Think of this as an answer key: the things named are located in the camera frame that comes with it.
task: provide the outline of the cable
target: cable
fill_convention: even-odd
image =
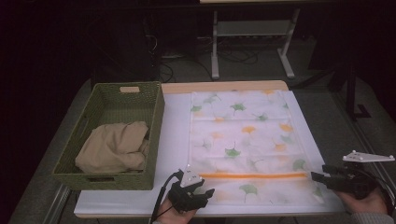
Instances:
[[[157,37],[155,37],[155,35],[146,35],[146,37],[151,37],[151,38],[153,38],[153,39],[155,40],[154,47],[153,47],[151,50],[148,51],[148,53],[154,55],[154,50],[155,50],[155,49],[157,48],[157,46],[158,46]]]
[[[167,208],[165,211],[161,212],[158,216],[155,217],[155,219],[157,219],[158,217],[162,216],[163,214],[165,214],[167,211],[171,210],[174,206],[170,206],[169,208]]]
[[[209,72],[209,70],[208,70],[202,63],[198,62],[197,60],[195,60],[195,59],[193,59],[193,58],[191,58],[191,57],[183,56],[183,57],[180,57],[180,58],[168,59],[167,61],[168,61],[168,62],[165,62],[165,63],[181,62],[181,61],[187,61],[187,62],[197,63],[197,64],[201,65],[201,66],[205,69],[206,73],[207,73],[207,74],[209,75],[209,77],[210,77],[210,80],[215,81],[215,80],[212,78],[212,74]]]
[[[238,58],[236,56],[233,55],[233,52],[231,51],[230,53],[224,53],[223,51],[219,51],[219,56],[226,61],[232,62],[232,63],[242,63],[242,64],[254,64],[257,63],[259,61],[259,54],[260,52],[262,52],[263,50],[265,50],[270,44],[272,44],[275,40],[277,40],[277,38],[272,37],[270,41],[268,41],[268,43],[266,43],[262,49],[258,50],[258,51],[252,51],[251,55],[249,54],[249,52],[247,50],[239,50],[240,52],[244,53],[246,55],[245,58]],[[246,48],[247,46],[245,44],[243,44],[240,40],[238,40],[238,44],[244,48]],[[254,58],[253,62],[247,62],[248,60]]]
[[[176,78],[174,77],[174,71],[173,71],[172,67],[170,67],[169,65],[164,64],[164,63],[161,63],[160,65],[165,66],[166,68],[168,68],[168,69],[170,70],[170,73],[165,73],[165,72],[161,72],[161,73],[160,73],[160,79],[161,79],[162,83],[167,83],[167,82],[169,82],[169,81],[172,80],[172,79],[173,79],[175,82],[177,82]],[[167,75],[167,76],[169,76],[169,78],[166,79],[166,80],[163,80],[163,77],[161,76],[161,74]]]
[[[165,183],[161,187],[160,193],[158,194],[157,202],[155,203],[154,210],[152,211],[149,224],[152,224],[152,222],[158,218],[157,213],[158,213],[158,210],[160,209],[161,201],[163,200],[163,195],[165,194],[165,191],[166,191],[166,186],[168,185],[169,181],[171,181],[171,179],[173,177],[177,177],[177,178],[181,179],[183,177],[183,172],[181,170],[178,170],[178,172],[172,173],[168,177],[168,179],[166,179]]]
[[[347,168],[347,169],[350,169],[351,171],[354,171],[354,172],[360,173],[362,175],[365,175],[365,176],[369,177],[370,179],[372,179],[375,183],[377,183],[377,186],[380,188],[382,194],[384,194],[384,197],[385,197],[384,200],[385,200],[385,204],[387,205],[388,214],[391,216],[391,214],[395,210],[395,205],[396,204],[395,204],[394,200],[392,200],[392,198],[390,197],[390,194],[393,194],[393,197],[394,197],[395,196],[395,192],[390,187],[388,182],[385,181],[384,179],[378,177],[378,176],[372,175],[372,174],[367,173],[367,172],[362,171],[362,170],[356,170],[356,169],[351,169],[351,168]],[[376,181],[376,180],[379,180],[383,184],[385,184],[385,186],[387,187],[388,190],[386,190],[386,188],[384,188],[384,186],[379,184],[378,181]]]
[[[298,220],[297,220],[297,217],[293,217],[293,220],[294,220],[294,223],[295,223],[295,224],[300,224],[300,223],[298,222]]]

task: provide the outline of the leaf pattern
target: leaf pattern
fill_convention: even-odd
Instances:
[[[293,144],[293,143],[294,143],[294,141],[293,141],[289,136],[280,135],[280,138],[281,138],[282,141],[284,141],[285,143],[288,143],[288,144]]]
[[[253,115],[253,116],[255,116],[258,120],[261,120],[261,121],[266,121],[266,120],[268,120],[268,116],[267,116],[266,113],[262,113],[262,114],[259,115],[259,116],[256,116],[256,115]]]
[[[198,112],[202,109],[200,105],[194,105],[191,109],[191,112]]]
[[[255,194],[257,195],[257,188],[254,185],[246,184],[239,187],[239,189],[245,192],[245,203],[247,202],[248,194]]]
[[[231,107],[233,108],[234,115],[237,110],[244,111],[247,109],[243,104],[234,104],[234,105],[231,105]]]
[[[246,126],[242,129],[242,133],[249,133],[251,134],[252,132],[256,131],[256,128],[253,126]]]
[[[283,132],[290,133],[293,131],[293,128],[289,124],[280,123],[279,127]]]
[[[293,171],[304,170],[305,160],[299,159],[293,163]]]
[[[275,151],[282,152],[282,151],[286,150],[286,144],[277,144],[274,141],[274,138],[273,138],[273,143],[275,145]]]
[[[208,188],[216,189],[214,203],[324,203],[315,183],[300,176],[306,174],[309,161],[296,144],[298,126],[291,125],[282,92],[191,96],[189,163],[199,167],[201,174],[216,174],[206,180]],[[241,179],[244,174],[248,179]]]

